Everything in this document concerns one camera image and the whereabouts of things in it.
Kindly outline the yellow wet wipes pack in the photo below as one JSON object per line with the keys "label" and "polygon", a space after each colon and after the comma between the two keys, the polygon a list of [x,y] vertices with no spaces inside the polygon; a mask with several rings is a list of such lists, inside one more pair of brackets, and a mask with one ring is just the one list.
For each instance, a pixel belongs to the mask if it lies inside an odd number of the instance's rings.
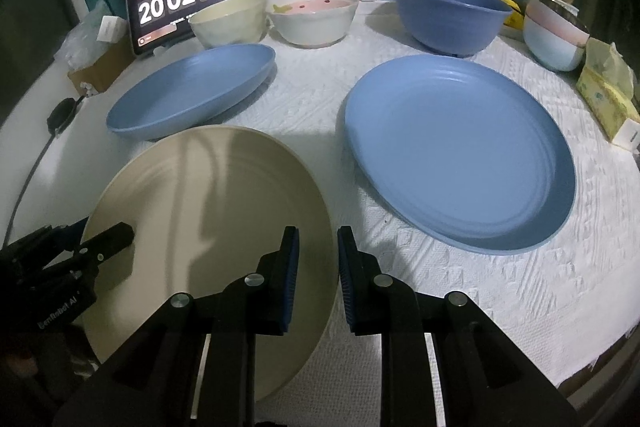
{"label": "yellow wet wipes pack", "polygon": [[521,11],[518,4],[513,0],[500,0],[506,4],[510,10],[510,15],[506,18],[503,25],[516,30],[522,30],[524,28],[524,14]]}

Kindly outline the beige plate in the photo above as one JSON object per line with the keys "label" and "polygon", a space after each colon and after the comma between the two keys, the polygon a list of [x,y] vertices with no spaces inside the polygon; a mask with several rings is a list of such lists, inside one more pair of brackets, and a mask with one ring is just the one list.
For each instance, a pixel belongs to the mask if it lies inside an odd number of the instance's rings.
{"label": "beige plate", "polygon": [[328,210],[303,161],[272,136],[205,126],[155,143],[107,185],[85,228],[124,222],[134,243],[101,265],[96,303],[82,316],[107,360],[171,295],[222,291],[299,231],[293,317],[282,337],[257,341],[255,395],[265,399],[306,364],[326,328],[337,288]]}

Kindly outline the pink strawberry ceramic bowl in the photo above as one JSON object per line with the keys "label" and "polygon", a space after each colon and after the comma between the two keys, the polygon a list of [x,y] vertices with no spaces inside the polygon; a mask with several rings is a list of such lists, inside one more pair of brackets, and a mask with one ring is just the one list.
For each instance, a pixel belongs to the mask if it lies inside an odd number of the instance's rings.
{"label": "pink strawberry ceramic bowl", "polygon": [[289,44],[313,49],[332,46],[352,26],[359,0],[278,0],[266,13],[274,29]]}

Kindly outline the light blue steel bowl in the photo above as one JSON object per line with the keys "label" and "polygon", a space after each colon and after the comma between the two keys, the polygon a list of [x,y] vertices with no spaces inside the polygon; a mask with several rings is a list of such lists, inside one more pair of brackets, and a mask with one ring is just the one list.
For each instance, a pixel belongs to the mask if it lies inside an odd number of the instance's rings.
{"label": "light blue steel bowl", "polygon": [[528,15],[524,18],[523,38],[538,62],[555,72],[575,70],[585,56],[584,48],[558,37]]}

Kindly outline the yellow tissue pack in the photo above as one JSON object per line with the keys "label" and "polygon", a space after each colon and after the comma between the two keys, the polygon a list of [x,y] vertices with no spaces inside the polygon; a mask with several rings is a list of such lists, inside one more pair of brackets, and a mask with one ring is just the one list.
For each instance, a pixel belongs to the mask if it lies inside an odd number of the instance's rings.
{"label": "yellow tissue pack", "polygon": [[639,111],[634,106],[634,71],[614,43],[590,38],[576,88],[606,139],[624,150],[639,147]]}

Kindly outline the blue plastic bowl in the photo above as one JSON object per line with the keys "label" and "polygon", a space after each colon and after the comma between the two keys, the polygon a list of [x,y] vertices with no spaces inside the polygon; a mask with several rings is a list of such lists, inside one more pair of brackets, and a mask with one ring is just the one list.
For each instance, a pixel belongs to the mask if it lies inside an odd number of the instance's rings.
{"label": "blue plastic bowl", "polygon": [[510,8],[500,0],[395,0],[409,35],[432,51],[471,56],[494,40]]}

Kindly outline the small white box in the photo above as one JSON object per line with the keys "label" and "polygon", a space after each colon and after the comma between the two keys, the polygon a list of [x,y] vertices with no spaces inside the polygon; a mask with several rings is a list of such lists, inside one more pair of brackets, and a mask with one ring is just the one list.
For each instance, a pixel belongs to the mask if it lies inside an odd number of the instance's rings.
{"label": "small white box", "polygon": [[123,18],[115,15],[104,15],[96,40],[104,43],[118,43],[126,35],[127,30],[128,23]]}

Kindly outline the large blue plate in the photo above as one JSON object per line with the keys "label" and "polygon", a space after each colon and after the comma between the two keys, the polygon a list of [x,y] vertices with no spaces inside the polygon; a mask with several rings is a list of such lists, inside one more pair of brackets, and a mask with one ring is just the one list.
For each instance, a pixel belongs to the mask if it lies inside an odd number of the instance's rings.
{"label": "large blue plate", "polygon": [[395,58],[346,98],[346,140],[378,195],[410,225],[486,255],[559,233],[574,160],[548,110],[493,69],[430,54]]}

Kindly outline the white textured table cloth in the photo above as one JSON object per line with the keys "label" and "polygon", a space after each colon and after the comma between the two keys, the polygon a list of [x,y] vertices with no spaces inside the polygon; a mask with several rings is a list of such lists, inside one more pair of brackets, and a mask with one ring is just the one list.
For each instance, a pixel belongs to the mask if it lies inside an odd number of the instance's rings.
{"label": "white textured table cloth", "polygon": [[[576,167],[575,205],[566,225],[536,251],[484,256],[447,246],[389,212],[344,142],[347,93],[368,70],[419,52],[392,6],[368,6],[347,37],[323,49],[297,49],[278,34],[277,74],[245,107],[222,116],[269,133],[314,175],[334,225],[350,225],[383,271],[425,294],[470,296],[555,384],[596,376],[605,352],[639,329],[639,171],[608,143],[572,78],[541,67],[524,42],[502,34],[476,61],[511,78],[562,130]],[[141,145],[109,132],[115,101],[145,76],[200,49],[196,40],[132,64],[105,93],[89,98],[60,139],[46,120],[74,94],[50,66],[1,127],[1,228],[22,236],[40,225],[88,215],[115,173]]]}

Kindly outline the cream ceramic bowl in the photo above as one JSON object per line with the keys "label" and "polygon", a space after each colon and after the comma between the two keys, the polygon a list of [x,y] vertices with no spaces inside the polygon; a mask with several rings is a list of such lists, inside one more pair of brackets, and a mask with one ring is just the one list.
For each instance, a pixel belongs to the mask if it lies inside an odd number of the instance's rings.
{"label": "cream ceramic bowl", "polygon": [[189,25],[205,49],[255,43],[267,31],[266,0],[224,0],[194,13]]}

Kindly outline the pink steel bowl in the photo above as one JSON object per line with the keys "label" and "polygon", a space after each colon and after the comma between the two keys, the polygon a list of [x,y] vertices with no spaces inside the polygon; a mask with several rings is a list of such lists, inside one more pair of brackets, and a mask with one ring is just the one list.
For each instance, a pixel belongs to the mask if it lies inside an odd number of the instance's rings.
{"label": "pink steel bowl", "polygon": [[526,15],[553,35],[583,48],[589,37],[589,29],[578,17],[556,0],[528,0]]}

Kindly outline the small blue plate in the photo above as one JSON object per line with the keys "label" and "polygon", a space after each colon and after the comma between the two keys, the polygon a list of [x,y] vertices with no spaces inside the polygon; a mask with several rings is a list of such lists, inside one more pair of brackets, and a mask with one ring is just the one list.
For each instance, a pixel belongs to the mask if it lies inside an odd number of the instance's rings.
{"label": "small blue plate", "polygon": [[276,51],[229,44],[171,63],[129,89],[110,109],[106,127],[138,141],[162,139],[238,105],[269,77]]}

